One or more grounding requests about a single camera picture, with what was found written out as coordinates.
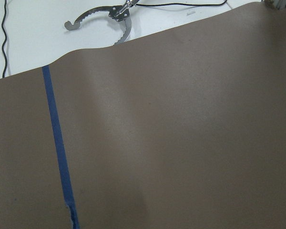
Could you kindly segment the reacher grabber tool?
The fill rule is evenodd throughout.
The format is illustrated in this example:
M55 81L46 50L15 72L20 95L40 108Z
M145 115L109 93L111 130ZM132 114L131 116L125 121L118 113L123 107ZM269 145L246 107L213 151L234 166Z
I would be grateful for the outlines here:
M116 22L123 21L125 24L125 32L122 37L114 43L114 45L118 45L127 41L130 36L132 30L132 20L130 18L129 9L137 4L138 0L126 0L123 5L115 5L115 6L99 6L96 8L92 8L83 14L81 14L74 23L67 21L64 23L64 27L69 30L77 30L81 26L81 22L87 18L88 16L97 13L97 12L108 12L108 16L115 20Z

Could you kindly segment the aluminium frame post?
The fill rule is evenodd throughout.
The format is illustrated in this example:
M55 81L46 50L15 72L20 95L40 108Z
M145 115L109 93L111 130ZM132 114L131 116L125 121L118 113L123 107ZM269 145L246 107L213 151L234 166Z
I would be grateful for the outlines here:
M286 9L286 0L264 0L265 4L272 9L283 10Z

